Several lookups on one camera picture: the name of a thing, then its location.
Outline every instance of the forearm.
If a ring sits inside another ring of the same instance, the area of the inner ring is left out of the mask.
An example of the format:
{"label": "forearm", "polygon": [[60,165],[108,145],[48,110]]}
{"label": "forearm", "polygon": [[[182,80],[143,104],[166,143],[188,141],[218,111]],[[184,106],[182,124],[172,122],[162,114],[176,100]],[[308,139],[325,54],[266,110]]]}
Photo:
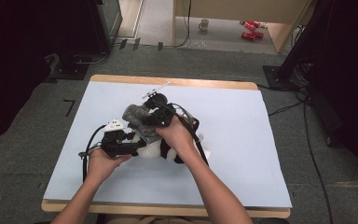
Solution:
{"label": "forearm", "polygon": [[99,183],[86,179],[71,202],[63,208],[59,215],[54,218],[52,223],[83,223],[99,186]]}
{"label": "forearm", "polygon": [[212,223],[253,223],[238,198],[199,155],[185,158]]}

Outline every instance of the red object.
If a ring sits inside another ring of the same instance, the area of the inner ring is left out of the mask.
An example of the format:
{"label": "red object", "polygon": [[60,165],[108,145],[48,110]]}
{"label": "red object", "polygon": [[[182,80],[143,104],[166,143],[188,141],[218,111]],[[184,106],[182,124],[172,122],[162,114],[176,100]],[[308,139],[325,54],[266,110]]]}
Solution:
{"label": "red object", "polygon": [[246,21],[244,24],[243,24],[246,28],[248,28],[250,31],[254,31],[255,30],[255,26],[249,22],[249,21]]}
{"label": "red object", "polygon": [[263,38],[264,33],[262,32],[252,32],[252,35],[254,35],[256,38]]}
{"label": "red object", "polygon": [[260,27],[260,22],[258,21],[249,21],[253,26],[255,26],[255,28]]}
{"label": "red object", "polygon": [[248,40],[254,40],[255,39],[255,35],[248,34],[248,33],[245,33],[245,32],[242,33],[241,37],[244,38],[244,39],[248,39]]}

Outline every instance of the wooden table edge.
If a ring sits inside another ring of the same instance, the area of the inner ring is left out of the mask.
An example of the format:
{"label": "wooden table edge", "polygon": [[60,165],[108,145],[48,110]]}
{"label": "wooden table edge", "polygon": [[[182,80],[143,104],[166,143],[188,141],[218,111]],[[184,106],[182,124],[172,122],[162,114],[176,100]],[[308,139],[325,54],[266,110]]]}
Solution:
{"label": "wooden table edge", "polygon": [[117,75],[94,75],[91,77],[90,81],[147,84],[147,85],[163,85],[166,84],[167,81],[170,81],[171,82],[170,85],[172,86],[189,86],[189,87],[254,90],[254,91],[258,90],[257,85],[254,82],[190,79],[190,78],[175,78],[175,77],[133,77],[133,76],[117,76]]}
{"label": "wooden table edge", "polygon": [[[69,201],[46,200],[42,201],[42,210],[45,212],[61,212]],[[279,217],[290,216],[290,208],[247,207],[250,217]],[[207,217],[204,206],[195,205],[166,205],[166,204],[130,204],[130,203],[93,203],[90,213],[121,214],[121,215],[149,215],[149,216],[178,216],[178,217]]]}

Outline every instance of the hand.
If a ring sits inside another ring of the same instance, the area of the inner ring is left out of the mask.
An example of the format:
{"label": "hand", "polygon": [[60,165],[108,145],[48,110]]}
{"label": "hand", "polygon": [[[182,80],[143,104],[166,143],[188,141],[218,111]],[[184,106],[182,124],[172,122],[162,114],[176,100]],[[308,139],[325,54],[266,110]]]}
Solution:
{"label": "hand", "polygon": [[184,160],[187,155],[193,155],[193,152],[196,152],[193,137],[176,116],[172,118],[170,126],[166,128],[156,128],[156,133],[161,135],[167,144],[176,150],[182,160]]}
{"label": "hand", "polygon": [[86,180],[92,179],[93,182],[101,185],[122,162],[130,158],[131,155],[111,158],[101,148],[96,148],[89,155],[89,169]]}

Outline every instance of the person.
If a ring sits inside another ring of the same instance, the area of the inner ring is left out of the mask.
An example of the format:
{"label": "person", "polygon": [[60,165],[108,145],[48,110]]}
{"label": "person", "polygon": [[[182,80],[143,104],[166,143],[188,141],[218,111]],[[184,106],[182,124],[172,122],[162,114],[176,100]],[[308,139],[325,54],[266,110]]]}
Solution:
{"label": "person", "polygon": [[[253,223],[234,193],[206,165],[193,144],[193,138],[177,117],[169,127],[156,128],[167,144],[174,148],[194,177],[204,202],[209,219],[213,224]],[[51,222],[83,223],[98,187],[118,166],[131,158],[125,155],[110,158],[100,148],[89,155],[89,172],[83,185],[71,202]]]}

